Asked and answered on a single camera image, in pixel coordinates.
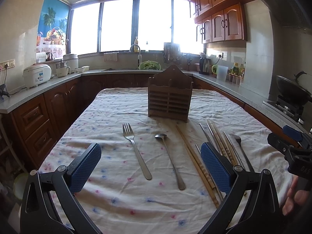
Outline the right hand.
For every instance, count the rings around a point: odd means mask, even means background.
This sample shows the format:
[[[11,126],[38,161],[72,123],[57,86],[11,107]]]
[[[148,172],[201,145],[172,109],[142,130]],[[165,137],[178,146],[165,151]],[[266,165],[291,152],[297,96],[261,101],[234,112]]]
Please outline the right hand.
[[[299,206],[303,206],[309,197],[309,191],[296,191],[298,180],[298,176],[293,177],[292,184],[287,192],[287,199],[284,206],[282,207],[283,215],[288,215],[289,213],[291,213],[296,204]]]

